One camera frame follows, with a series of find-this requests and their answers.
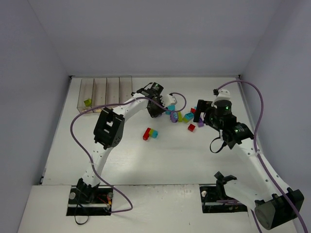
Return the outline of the purple printed lego brick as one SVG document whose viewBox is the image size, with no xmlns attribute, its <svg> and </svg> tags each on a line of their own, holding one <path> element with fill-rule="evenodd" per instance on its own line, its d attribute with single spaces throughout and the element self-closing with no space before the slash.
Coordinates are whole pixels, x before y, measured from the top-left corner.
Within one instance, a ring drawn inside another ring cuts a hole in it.
<svg viewBox="0 0 311 233">
<path fill-rule="evenodd" d="M 203 127 L 204 126 L 204 122 L 200 119 L 199 122 L 197 123 L 198 127 Z"/>
</svg>

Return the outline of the teal rounded lego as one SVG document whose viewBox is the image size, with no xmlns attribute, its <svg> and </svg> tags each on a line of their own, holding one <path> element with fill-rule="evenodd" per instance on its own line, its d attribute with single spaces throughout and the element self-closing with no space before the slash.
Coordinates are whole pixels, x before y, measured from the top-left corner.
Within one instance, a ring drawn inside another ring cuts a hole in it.
<svg viewBox="0 0 311 233">
<path fill-rule="evenodd" d="M 173 111 L 175 111 L 175 105 L 169 105 L 165 114 L 170 115 Z"/>
</svg>

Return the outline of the teal and green brick stack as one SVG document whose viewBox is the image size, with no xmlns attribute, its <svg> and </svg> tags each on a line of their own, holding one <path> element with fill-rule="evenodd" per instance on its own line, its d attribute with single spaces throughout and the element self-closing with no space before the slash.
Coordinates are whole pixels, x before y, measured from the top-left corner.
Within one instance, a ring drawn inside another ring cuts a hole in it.
<svg viewBox="0 0 311 233">
<path fill-rule="evenodd" d="M 194 118 L 194 114 L 192 113 L 192 112 L 189 112 L 189 113 L 187 113 L 187 114 L 185 114 L 184 115 L 184 117 L 183 117 L 183 121 L 185 122 L 185 123 L 188 123 L 190 120 L 192 120 Z"/>
</svg>

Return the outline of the purple flower lego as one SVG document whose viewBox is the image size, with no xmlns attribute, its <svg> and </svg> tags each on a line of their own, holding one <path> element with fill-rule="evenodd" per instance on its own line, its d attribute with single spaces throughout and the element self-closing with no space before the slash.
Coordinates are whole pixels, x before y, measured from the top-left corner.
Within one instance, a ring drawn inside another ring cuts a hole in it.
<svg viewBox="0 0 311 233">
<path fill-rule="evenodd" d="M 178 113 L 170 112 L 170 120 L 172 123 L 177 123 L 178 122 Z"/>
</svg>

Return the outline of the red green teal brick stack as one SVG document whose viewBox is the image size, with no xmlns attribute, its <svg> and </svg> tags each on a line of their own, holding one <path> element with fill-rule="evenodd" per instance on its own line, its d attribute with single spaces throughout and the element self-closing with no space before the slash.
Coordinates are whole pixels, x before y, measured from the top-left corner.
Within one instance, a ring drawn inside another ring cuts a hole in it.
<svg viewBox="0 0 311 233">
<path fill-rule="evenodd" d="M 157 138 L 158 137 L 158 131 L 151 129 L 151 128 L 147 128 L 145 133 L 143 134 L 143 140 L 147 141 L 149 138 Z"/>
</svg>

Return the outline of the small red lego brick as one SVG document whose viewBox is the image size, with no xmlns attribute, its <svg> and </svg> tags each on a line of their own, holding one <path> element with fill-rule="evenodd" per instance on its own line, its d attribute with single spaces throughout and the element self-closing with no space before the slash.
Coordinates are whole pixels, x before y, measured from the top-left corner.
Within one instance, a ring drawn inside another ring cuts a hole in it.
<svg viewBox="0 0 311 233">
<path fill-rule="evenodd" d="M 196 129 L 196 126 L 193 125 L 193 124 L 190 124 L 190 125 L 188 126 L 188 130 L 191 131 L 191 132 L 193 132 L 195 129 Z"/>
</svg>

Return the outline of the lime green lego brick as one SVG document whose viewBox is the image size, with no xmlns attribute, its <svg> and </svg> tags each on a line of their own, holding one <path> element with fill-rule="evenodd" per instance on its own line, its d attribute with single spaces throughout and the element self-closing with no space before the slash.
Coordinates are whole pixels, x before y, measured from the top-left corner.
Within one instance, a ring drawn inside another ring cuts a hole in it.
<svg viewBox="0 0 311 233">
<path fill-rule="evenodd" d="M 183 117 L 181 112 L 177 112 L 178 122 L 183 122 Z"/>
</svg>

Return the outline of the green printed lego brick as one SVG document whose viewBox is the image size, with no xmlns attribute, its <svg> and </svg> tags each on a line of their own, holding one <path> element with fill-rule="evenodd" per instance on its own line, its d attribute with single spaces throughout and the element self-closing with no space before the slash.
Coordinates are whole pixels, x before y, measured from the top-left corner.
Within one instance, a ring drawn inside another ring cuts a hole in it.
<svg viewBox="0 0 311 233">
<path fill-rule="evenodd" d="M 90 107 L 92 105 L 92 99 L 86 99 L 84 100 L 85 107 Z"/>
</svg>

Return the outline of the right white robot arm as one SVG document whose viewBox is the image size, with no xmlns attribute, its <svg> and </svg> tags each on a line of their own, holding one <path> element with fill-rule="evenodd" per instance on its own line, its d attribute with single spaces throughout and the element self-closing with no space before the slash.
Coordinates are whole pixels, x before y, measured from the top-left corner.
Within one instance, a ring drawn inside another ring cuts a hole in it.
<svg viewBox="0 0 311 233">
<path fill-rule="evenodd" d="M 236 199 L 254 212 L 263 228 L 271 230 L 297 218 L 304 196 L 277 175 L 259 151 L 250 129 L 232 114 L 231 106 L 229 100 L 198 100 L 194 122 L 203 117 L 206 125 L 218 131 L 223 146 L 229 147 L 243 161 L 259 186 L 259 190 L 255 190 L 234 175 L 217 172 L 214 176 L 221 199 Z"/>
</svg>

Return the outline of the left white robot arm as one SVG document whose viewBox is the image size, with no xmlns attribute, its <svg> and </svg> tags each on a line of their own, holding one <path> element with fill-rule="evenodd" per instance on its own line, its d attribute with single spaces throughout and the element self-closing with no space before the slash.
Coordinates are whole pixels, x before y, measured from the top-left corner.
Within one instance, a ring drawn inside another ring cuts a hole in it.
<svg viewBox="0 0 311 233">
<path fill-rule="evenodd" d="M 147 109 L 151 117 L 165 112 L 161 95 L 163 89 L 160 84 L 152 83 L 150 88 L 141 88 L 132 93 L 132 97 L 124 104 L 112 109 L 102 109 L 93 134 L 95 143 L 102 145 L 104 152 L 91 163 L 77 183 L 77 190 L 84 196 L 94 193 L 99 186 L 101 181 L 98 176 L 101 175 L 112 149 L 121 142 L 125 122 L 143 109 Z"/>
</svg>

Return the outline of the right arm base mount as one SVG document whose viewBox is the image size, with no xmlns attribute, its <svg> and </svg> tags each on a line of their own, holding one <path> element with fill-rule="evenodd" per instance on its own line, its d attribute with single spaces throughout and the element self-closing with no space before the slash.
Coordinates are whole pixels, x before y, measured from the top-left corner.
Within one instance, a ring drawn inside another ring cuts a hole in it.
<svg viewBox="0 0 311 233">
<path fill-rule="evenodd" d="M 217 172 L 214 177 L 216 184 L 199 185 L 203 214 L 224 214 L 247 212 L 247 207 L 225 193 L 224 185 L 237 178 L 233 175 L 224 176 Z"/>
</svg>

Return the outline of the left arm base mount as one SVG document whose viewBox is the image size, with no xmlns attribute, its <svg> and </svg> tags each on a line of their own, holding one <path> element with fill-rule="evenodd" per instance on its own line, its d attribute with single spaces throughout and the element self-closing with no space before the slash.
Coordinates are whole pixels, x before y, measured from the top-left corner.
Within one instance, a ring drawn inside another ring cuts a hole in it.
<svg viewBox="0 0 311 233">
<path fill-rule="evenodd" d="M 110 216 L 113 204 L 113 189 L 99 186 L 95 195 L 87 200 L 72 186 L 69 192 L 66 216 Z"/>
</svg>

